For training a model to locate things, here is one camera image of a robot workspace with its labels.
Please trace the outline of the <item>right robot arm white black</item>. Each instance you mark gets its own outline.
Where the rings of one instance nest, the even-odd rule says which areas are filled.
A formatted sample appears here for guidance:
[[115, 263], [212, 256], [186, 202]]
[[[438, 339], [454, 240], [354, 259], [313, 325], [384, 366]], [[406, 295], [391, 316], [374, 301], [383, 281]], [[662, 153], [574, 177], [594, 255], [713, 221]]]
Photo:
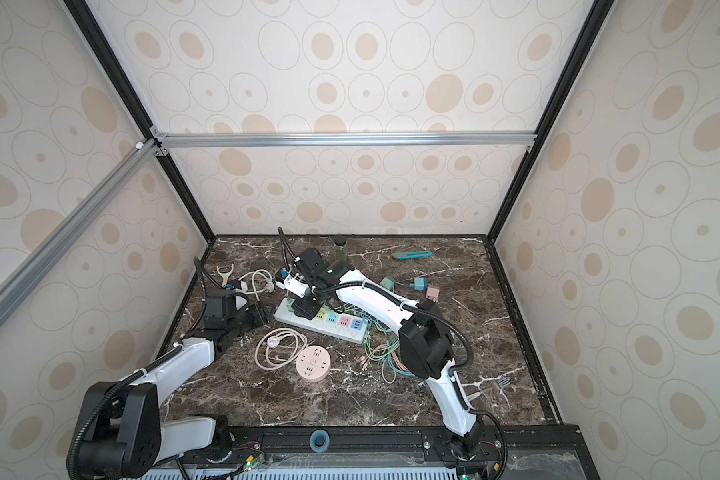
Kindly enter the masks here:
[[314, 248], [297, 254], [284, 230], [277, 229], [284, 268], [276, 283], [295, 296], [292, 311], [312, 320], [335, 297], [366, 312], [398, 338], [398, 356], [407, 370], [423, 379], [451, 433], [449, 449], [458, 462], [473, 459], [489, 442], [483, 438], [482, 419], [491, 420], [497, 439], [498, 460], [491, 474], [499, 479], [506, 468], [507, 442], [495, 415], [475, 409], [467, 399], [458, 373], [471, 366], [474, 352], [467, 337], [440, 314], [431, 300], [416, 302], [399, 296], [367, 278], [348, 261], [330, 263]]

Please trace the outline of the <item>pink charger plug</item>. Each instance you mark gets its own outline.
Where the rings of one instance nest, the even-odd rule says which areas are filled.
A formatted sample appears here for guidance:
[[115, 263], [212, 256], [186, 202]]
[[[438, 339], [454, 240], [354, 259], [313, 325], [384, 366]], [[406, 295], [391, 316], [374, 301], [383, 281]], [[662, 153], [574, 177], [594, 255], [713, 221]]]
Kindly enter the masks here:
[[440, 295], [440, 289], [439, 289], [438, 287], [429, 286], [429, 287], [426, 289], [425, 297], [426, 297], [428, 300], [431, 300], [431, 301], [433, 301], [433, 302], [437, 302], [438, 299], [439, 299], [439, 295]]

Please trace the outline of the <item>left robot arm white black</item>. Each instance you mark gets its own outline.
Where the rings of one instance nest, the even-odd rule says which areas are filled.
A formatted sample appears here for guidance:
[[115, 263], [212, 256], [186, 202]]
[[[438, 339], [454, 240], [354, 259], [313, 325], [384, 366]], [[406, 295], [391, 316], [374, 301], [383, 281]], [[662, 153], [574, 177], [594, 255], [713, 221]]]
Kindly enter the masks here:
[[221, 285], [194, 263], [203, 288], [192, 329], [172, 349], [117, 382], [100, 381], [82, 401], [66, 458], [72, 479], [134, 479], [154, 466], [198, 452], [213, 461], [233, 451], [223, 415], [201, 414], [162, 422], [160, 407], [196, 373], [211, 366], [246, 333], [273, 319], [239, 283]]

